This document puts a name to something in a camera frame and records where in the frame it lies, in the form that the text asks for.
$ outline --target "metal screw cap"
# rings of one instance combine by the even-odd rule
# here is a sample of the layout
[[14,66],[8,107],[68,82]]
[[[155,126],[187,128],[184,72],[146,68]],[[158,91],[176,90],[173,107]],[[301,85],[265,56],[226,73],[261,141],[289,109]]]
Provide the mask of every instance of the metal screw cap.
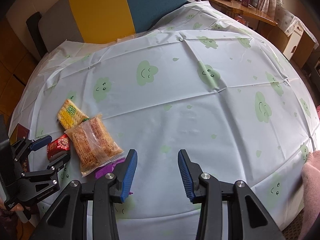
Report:
[[238,180],[237,181],[237,186],[238,187],[244,187],[244,185],[245,185],[244,181],[242,181],[242,180]]
[[106,179],[113,179],[115,177],[115,175],[113,173],[107,173],[105,175]]
[[70,182],[70,186],[71,187],[76,187],[78,185],[79,185],[79,181],[77,181],[77,180],[73,180],[73,181]]
[[210,174],[209,173],[206,173],[206,172],[204,172],[204,173],[202,173],[201,174],[201,178],[203,178],[203,179],[210,179]]

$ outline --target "pink towel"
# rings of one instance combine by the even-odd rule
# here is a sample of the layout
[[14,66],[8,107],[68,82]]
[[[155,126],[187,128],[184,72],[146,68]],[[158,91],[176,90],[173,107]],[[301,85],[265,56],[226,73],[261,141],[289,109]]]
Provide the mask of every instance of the pink towel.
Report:
[[309,153],[302,168],[304,214],[298,240],[304,238],[320,213],[320,151]]
[[320,106],[317,106],[317,113],[318,113],[318,117],[320,119]]

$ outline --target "purple wrapper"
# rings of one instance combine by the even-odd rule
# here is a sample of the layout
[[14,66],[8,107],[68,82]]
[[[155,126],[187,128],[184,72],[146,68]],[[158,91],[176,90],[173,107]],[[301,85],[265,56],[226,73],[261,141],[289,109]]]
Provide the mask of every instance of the purple wrapper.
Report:
[[95,173],[95,177],[96,179],[99,179],[101,178],[102,176],[106,175],[107,173],[110,173],[110,172],[113,172],[115,166],[118,164],[118,163],[123,163],[125,161],[125,157],[124,158],[121,158],[119,160],[116,160],[115,162],[113,163],[109,163],[108,165],[102,167],[100,170],[98,170],[96,173]]

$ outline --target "snack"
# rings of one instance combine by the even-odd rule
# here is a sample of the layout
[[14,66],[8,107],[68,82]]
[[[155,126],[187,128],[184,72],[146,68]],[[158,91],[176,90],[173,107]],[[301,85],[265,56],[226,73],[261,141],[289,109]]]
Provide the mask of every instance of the snack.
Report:
[[66,130],[81,124],[83,119],[86,118],[89,117],[76,107],[70,99],[64,102],[58,112],[58,120]]
[[72,138],[80,158],[82,176],[117,156],[123,150],[115,143],[100,116],[95,116],[65,133]]
[[70,150],[70,139],[68,135],[64,134],[47,145],[48,160],[58,152],[68,150]]

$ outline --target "gray cushion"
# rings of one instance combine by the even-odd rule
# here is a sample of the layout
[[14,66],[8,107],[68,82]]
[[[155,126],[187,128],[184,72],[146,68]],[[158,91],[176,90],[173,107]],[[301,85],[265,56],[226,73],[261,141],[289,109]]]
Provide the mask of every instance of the gray cushion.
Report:
[[73,17],[69,0],[59,0],[40,19],[39,31],[51,52],[65,40],[84,42]]

